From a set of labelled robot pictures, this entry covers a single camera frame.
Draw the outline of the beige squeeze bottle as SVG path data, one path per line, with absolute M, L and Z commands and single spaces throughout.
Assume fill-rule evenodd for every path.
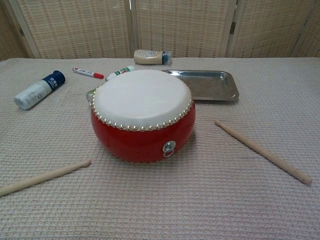
M 139 65 L 171 65 L 171 51 L 137 49 L 134 51 L 134 62 Z

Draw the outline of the wooden drumstick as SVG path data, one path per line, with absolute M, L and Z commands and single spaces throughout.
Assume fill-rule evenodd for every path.
M 0 188 L 0 197 L 31 187 L 33 185 L 43 183 L 53 178 L 61 177 L 80 168 L 88 167 L 90 164 L 90 160 L 84 160 L 75 164 L 70 164 L 61 168 L 57 168 L 55 170 L 43 173 L 41 175 L 33 176 L 25 180 L 4 186 Z
M 300 182 L 310 185 L 312 183 L 312 178 L 305 174 L 304 172 L 298 170 L 288 162 L 284 161 L 283 159 L 279 158 L 277 155 L 274 153 L 270 152 L 266 148 L 263 148 L 261 145 L 255 143 L 248 137 L 244 136 L 241 134 L 239 131 L 227 126 L 226 124 L 222 123 L 219 120 L 214 121 L 215 125 L 222 128 L 225 132 L 227 132 L 229 135 L 233 136 L 236 138 L 238 141 L 242 142 L 255 152 L 259 153 L 263 157 L 265 157 L 267 160 L 278 166 L 279 168 L 283 169 L 285 172 L 289 173 L 293 177 L 295 177 L 297 180 Z

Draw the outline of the red drum white head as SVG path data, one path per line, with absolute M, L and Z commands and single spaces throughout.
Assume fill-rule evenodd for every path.
M 196 121 L 190 88 L 161 70 L 134 70 L 109 79 L 93 90 L 89 104 L 99 142 L 132 163 L 171 157 L 186 144 Z

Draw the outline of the beige woven tablecloth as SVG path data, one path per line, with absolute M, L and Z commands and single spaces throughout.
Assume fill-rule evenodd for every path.
M 177 70 L 230 73 L 239 100 L 198 102 L 174 156 L 133 164 L 97 140 L 86 93 L 130 58 L 0 61 L 0 187 L 91 165 L 0 197 L 0 240 L 320 240 L 320 57 L 176 58 Z M 14 97 L 60 71 L 28 110 Z M 215 124 L 219 120 L 312 178 L 310 185 Z

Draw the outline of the bamboo folding screen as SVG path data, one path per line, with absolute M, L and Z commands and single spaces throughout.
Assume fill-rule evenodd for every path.
M 320 57 L 320 0 L 0 0 L 0 60 Z

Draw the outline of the white bottle blue cap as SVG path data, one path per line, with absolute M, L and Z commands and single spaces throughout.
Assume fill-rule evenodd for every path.
M 29 110 L 39 101 L 55 91 L 65 83 L 65 76 L 62 72 L 55 70 L 53 73 L 35 82 L 14 97 L 14 103 L 22 110 Z

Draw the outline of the white green small tube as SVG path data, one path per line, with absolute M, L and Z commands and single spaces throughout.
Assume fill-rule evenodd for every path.
M 107 77 L 104 78 L 104 80 L 107 82 L 121 74 L 124 74 L 124 73 L 128 73 L 128 72 L 132 72 L 134 71 L 136 68 L 132 65 L 130 66 L 127 66 L 127 67 L 124 67 L 124 68 L 121 68 L 115 72 L 112 72 L 111 74 L 109 74 Z

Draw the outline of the red white marker pen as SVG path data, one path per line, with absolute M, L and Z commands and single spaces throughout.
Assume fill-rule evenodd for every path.
M 77 68 L 77 67 L 74 67 L 72 69 L 72 71 L 74 73 L 77 73 L 77 74 L 81 74 L 81 75 L 85 75 L 85 76 L 89 76 L 89 77 L 93 77 L 93 78 L 97 78 L 97 79 L 103 79 L 104 78 L 104 75 L 101 74 L 101 73 L 92 72 L 92 71 L 88 71 L 88 70 L 83 70 L 83 69 L 80 69 L 80 68 Z

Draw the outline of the stainless steel tray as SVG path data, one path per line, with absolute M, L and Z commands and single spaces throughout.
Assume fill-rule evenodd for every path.
M 182 80 L 197 101 L 237 101 L 239 92 L 233 76 L 219 70 L 174 70 L 164 71 Z

